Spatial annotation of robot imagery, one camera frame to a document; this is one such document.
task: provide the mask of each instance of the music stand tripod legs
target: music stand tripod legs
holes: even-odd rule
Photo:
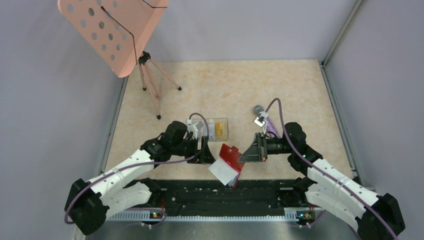
[[[159,99],[162,97],[162,93],[159,91],[159,87],[153,77],[152,71],[147,63],[150,62],[168,79],[178,90],[182,90],[181,86],[178,85],[175,80],[155,61],[151,58],[150,53],[143,51],[143,55],[138,59],[141,83],[143,90],[148,90],[150,93],[151,100],[153,102],[154,111],[156,112],[157,119],[161,119],[161,112],[159,109]]]

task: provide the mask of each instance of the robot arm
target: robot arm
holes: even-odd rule
[[[388,223],[396,235],[405,229],[399,204],[393,196],[388,193],[380,196],[336,170],[321,154],[306,144],[306,134],[298,123],[289,122],[285,128],[300,154],[338,182],[334,182],[327,175],[306,164],[292,150],[285,135],[282,138],[267,138],[263,133],[256,133],[252,145],[238,161],[242,163],[265,162],[268,155],[290,154],[288,161],[292,168],[305,175],[304,178],[296,180],[297,183],[293,188],[300,202],[320,206],[342,219],[357,231],[363,240],[393,239],[375,215],[342,187],[347,186],[355,195],[371,206]]]
[[[190,157],[189,162],[193,163],[213,159],[207,137],[202,138],[202,149],[198,150],[198,139],[192,131],[184,123],[173,121],[159,137],[147,140],[119,165],[88,181],[75,181],[66,201],[65,221],[69,216],[83,234],[92,234],[109,217],[150,199],[152,192],[159,189],[155,183],[141,180],[128,184],[155,164],[168,161],[172,155]]]

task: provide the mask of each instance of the clear plastic box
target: clear plastic box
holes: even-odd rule
[[[228,141],[230,134],[228,128],[228,118],[206,118],[207,125],[209,126],[209,142],[226,142]],[[202,119],[193,118],[192,123],[202,122]],[[205,124],[199,129],[201,136],[206,136],[207,131]]]

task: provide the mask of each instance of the countertop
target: countertop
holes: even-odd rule
[[[315,59],[193,61],[159,63],[182,87],[178,91],[150,63],[163,96],[161,119],[156,119],[148,91],[142,90],[139,68],[129,75],[106,171],[127,159],[146,140],[156,138],[172,121],[185,122],[198,112],[205,118],[228,118],[229,146],[242,153],[261,128],[253,123],[253,106],[265,108],[272,99],[281,99],[284,121],[298,122],[306,142],[340,172],[352,177],[351,167],[334,116],[330,98]],[[273,124],[282,133],[277,103],[269,111]],[[215,158],[222,142],[210,142]],[[240,179],[293,179],[302,174],[293,170],[288,155],[270,155],[267,162],[247,163]],[[210,165],[178,163],[161,165],[139,178],[215,179]]]

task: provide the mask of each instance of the gray wall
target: gray wall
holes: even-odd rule
[[[170,0],[146,47],[160,61],[323,59],[355,0]]]
[[[57,6],[0,7],[1,239],[70,239],[69,189],[94,176],[122,85]]]
[[[361,176],[422,239],[424,1],[369,0],[329,64]]]

